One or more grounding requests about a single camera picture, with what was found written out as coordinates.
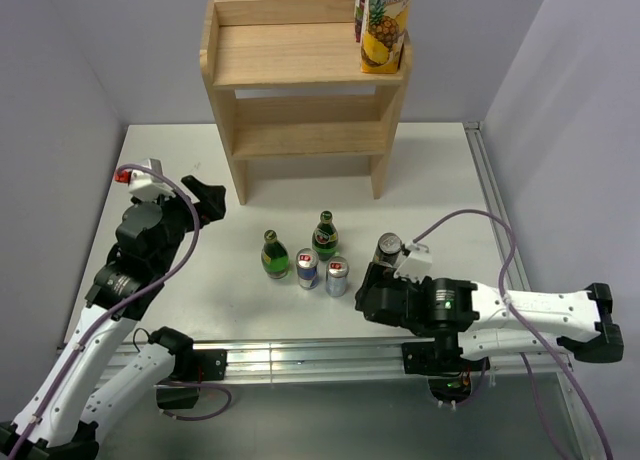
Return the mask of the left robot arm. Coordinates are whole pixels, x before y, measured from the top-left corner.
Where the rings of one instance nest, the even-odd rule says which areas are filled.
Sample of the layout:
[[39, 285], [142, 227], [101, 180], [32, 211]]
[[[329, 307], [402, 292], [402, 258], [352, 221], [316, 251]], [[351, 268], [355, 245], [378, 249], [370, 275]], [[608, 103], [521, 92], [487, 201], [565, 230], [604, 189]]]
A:
[[135, 358], [97, 384], [168, 278], [186, 263], [176, 254], [185, 236], [226, 213], [226, 189], [194, 176], [179, 185], [129, 182], [131, 206], [97, 272], [72, 337], [26, 407], [1, 425], [10, 459], [94, 459], [111, 426], [152, 386], [196, 371], [194, 341], [169, 327], [150, 334]]

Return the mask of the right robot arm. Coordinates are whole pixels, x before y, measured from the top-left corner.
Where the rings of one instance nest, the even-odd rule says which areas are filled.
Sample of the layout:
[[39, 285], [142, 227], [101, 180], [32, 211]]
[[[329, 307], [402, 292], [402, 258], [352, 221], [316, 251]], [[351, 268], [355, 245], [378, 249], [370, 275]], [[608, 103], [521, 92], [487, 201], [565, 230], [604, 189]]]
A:
[[372, 263], [355, 308], [370, 322], [415, 336], [402, 346], [408, 374], [480, 371], [494, 357], [519, 353], [570, 355], [593, 364], [619, 362], [624, 353], [612, 294], [602, 283], [573, 293], [501, 293], [467, 280], [411, 281]]

